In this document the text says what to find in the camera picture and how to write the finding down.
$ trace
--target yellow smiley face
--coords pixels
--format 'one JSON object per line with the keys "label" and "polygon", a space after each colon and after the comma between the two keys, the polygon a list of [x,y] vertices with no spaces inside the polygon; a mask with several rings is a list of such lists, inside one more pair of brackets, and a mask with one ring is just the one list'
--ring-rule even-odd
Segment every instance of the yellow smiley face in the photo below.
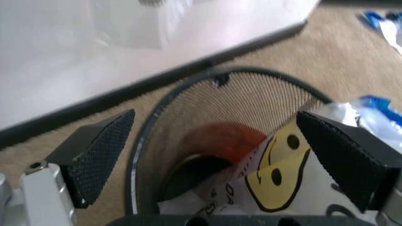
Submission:
{"label": "yellow smiley face", "polygon": [[268,142],[257,172],[246,176],[246,185],[262,211],[276,212],[291,204],[309,153],[310,146],[296,122],[279,130]]}

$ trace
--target beige carpet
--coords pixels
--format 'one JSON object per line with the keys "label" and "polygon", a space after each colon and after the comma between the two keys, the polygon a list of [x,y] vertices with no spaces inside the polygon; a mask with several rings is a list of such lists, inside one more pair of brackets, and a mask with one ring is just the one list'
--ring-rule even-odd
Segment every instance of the beige carpet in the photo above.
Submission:
{"label": "beige carpet", "polygon": [[[249,53],[223,66],[252,65],[289,73],[346,101],[364,94],[390,97],[402,109],[402,56],[356,19],[362,8],[320,5],[297,37]],[[0,172],[12,186],[25,166],[43,159],[79,126],[125,109],[137,112],[135,126],[98,201],[79,210],[80,226],[101,226],[123,215],[123,185],[127,157],[140,125],[160,98],[174,85],[129,100],[119,106],[34,137],[0,152]]]}

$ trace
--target black mesh trash can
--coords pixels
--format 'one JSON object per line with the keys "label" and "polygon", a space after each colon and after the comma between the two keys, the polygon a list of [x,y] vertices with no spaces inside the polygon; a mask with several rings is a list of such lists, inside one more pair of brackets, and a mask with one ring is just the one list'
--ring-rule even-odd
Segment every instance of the black mesh trash can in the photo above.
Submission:
{"label": "black mesh trash can", "polygon": [[[215,69],[190,77],[157,104],[138,134],[127,168],[126,213],[157,214],[158,201],[229,166],[208,142],[229,134],[235,143],[245,130],[248,142],[255,142],[294,120],[297,111],[329,102],[304,82],[267,69]],[[240,136],[233,136],[236,129]],[[189,136],[195,145],[183,145]],[[227,156],[236,155],[231,151]]]}

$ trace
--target black plastic base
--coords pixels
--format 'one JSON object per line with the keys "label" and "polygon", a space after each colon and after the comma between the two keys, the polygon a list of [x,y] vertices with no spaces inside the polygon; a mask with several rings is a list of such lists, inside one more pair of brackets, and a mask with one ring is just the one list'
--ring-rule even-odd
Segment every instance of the black plastic base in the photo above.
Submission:
{"label": "black plastic base", "polygon": [[107,226],[372,226],[347,217],[322,216],[158,216],[131,215]]}

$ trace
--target textured rubber pad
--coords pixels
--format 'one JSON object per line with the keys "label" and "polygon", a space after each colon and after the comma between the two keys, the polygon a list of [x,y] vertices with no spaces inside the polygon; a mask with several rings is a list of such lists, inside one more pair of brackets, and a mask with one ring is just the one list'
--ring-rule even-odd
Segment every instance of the textured rubber pad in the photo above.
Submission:
{"label": "textured rubber pad", "polygon": [[318,160],[360,211],[378,210],[402,166],[402,155],[362,128],[298,112],[297,125]]}
{"label": "textured rubber pad", "polygon": [[134,110],[78,128],[46,160],[61,168],[76,208],[93,204],[123,149]]}

